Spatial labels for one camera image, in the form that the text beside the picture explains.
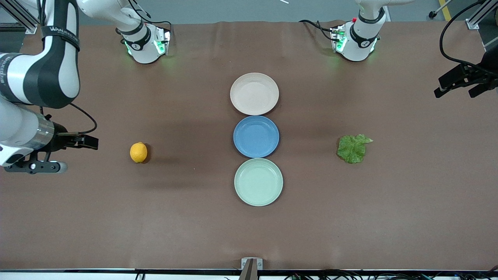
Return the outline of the yellow lemon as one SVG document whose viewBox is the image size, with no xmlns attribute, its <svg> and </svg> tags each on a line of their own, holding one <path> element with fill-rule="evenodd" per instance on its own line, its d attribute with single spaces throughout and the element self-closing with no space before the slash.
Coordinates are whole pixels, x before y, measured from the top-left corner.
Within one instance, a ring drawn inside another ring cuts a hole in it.
<svg viewBox="0 0 498 280">
<path fill-rule="evenodd" d="M 135 163 L 143 163 L 148 157 L 148 149 L 143 142 L 136 142 L 130 147 L 130 158 Z"/>
</svg>

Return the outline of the green lettuce leaf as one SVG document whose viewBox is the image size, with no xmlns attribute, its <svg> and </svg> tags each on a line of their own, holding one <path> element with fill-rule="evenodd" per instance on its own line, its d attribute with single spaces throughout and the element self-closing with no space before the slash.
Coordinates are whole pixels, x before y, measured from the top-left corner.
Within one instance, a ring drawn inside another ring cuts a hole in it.
<svg viewBox="0 0 498 280">
<path fill-rule="evenodd" d="M 373 140 L 364 134 L 344 135 L 338 140 L 337 155 L 350 164 L 361 163 L 366 155 L 366 144 Z"/>
</svg>

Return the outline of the thin rod with black foot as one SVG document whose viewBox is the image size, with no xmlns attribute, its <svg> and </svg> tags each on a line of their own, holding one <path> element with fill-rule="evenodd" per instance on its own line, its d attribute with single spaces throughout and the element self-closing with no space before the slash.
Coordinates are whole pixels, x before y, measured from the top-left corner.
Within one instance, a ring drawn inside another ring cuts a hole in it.
<svg viewBox="0 0 498 280">
<path fill-rule="evenodd" d="M 430 19 L 434 19 L 440 12 L 442 12 L 445 20 L 448 21 L 451 16 L 449 14 L 447 5 L 452 1 L 453 0 L 438 0 L 440 7 L 436 10 L 430 11 L 428 17 Z"/>
</svg>

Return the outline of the brown table cover sheet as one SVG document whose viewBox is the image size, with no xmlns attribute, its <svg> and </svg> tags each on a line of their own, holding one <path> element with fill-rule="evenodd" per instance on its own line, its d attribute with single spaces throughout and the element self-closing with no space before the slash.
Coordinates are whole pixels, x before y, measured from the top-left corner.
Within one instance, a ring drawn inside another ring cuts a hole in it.
<svg viewBox="0 0 498 280">
<path fill-rule="evenodd" d="M 98 150 L 52 154 L 64 174 L 0 170 L 0 269 L 488 270 L 498 264 L 498 94 L 435 98 L 454 67 L 443 22 L 386 23 L 367 60 L 332 52 L 302 23 L 176 25 L 167 57 L 134 62 L 114 27 L 81 26 L 75 103 L 98 122 Z M 233 82 L 279 86 L 267 115 L 279 198 L 235 193 L 246 160 Z M 337 155 L 364 134 L 361 163 Z M 130 158 L 143 142 L 148 157 Z"/>
</svg>

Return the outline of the blue round plate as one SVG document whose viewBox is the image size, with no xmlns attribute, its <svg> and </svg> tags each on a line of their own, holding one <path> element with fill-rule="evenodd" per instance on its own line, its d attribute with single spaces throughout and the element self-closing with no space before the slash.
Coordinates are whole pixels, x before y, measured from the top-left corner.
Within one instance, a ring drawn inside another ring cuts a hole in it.
<svg viewBox="0 0 498 280">
<path fill-rule="evenodd" d="M 233 131 L 233 143 L 248 158 L 265 158 L 279 145 L 281 135 L 276 124 L 265 116 L 248 116 Z"/>
</svg>

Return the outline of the beige round plate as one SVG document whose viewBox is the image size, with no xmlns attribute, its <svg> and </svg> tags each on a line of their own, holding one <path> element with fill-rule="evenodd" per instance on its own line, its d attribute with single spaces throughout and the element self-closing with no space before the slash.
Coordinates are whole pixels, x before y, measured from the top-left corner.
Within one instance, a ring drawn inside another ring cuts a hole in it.
<svg viewBox="0 0 498 280">
<path fill-rule="evenodd" d="M 277 83 L 262 73 L 247 73 L 237 78 L 230 88 L 232 105 L 248 116 L 264 115 L 279 101 Z"/>
</svg>

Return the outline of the pale green round plate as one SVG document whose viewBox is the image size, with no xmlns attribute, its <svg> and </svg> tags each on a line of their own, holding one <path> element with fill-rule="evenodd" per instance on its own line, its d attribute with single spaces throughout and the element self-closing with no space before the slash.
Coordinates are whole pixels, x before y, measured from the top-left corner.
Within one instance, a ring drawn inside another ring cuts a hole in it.
<svg viewBox="0 0 498 280">
<path fill-rule="evenodd" d="M 239 198 L 250 206 L 267 206 L 275 202 L 283 191 L 281 169 L 265 158 L 252 158 L 235 172 L 234 188 Z"/>
</svg>

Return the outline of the aluminium frame profile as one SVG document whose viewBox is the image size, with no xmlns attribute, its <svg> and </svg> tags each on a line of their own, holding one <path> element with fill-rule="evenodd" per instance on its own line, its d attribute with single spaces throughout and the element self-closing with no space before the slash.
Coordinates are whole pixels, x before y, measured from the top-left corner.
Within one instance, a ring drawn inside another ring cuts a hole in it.
<svg viewBox="0 0 498 280">
<path fill-rule="evenodd" d="M 25 34 L 35 34 L 39 20 L 23 5 L 27 0 L 0 0 L 0 9 L 5 11 L 16 23 L 6 22 L 0 18 L 0 30 L 25 30 Z"/>
<path fill-rule="evenodd" d="M 470 18 L 466 18 L 467 28 L 469 30 L 478 30 L 479 23 L 495 9 L 498 9 L 498 0 L 484 0 Z"/>
</svg>

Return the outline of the small metal bracket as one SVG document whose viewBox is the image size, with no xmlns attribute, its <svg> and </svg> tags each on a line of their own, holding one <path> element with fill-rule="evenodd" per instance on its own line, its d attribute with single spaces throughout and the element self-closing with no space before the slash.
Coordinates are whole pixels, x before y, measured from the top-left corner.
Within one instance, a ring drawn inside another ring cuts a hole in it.
<svg viewBox="0 0 498 280">
<path fill-rule="evenodd" d="M 244 269 L 244 266 L 246 265 L 247 262 L 249 262 L 250 260 L 253 260 L 253 265 L 257 268 L 257 270 L 263 270 L 263 259 L 262 258 L 258 258 L 258 257 L 244 257 L 241 259 L 241 270 Z"/>
</svg>

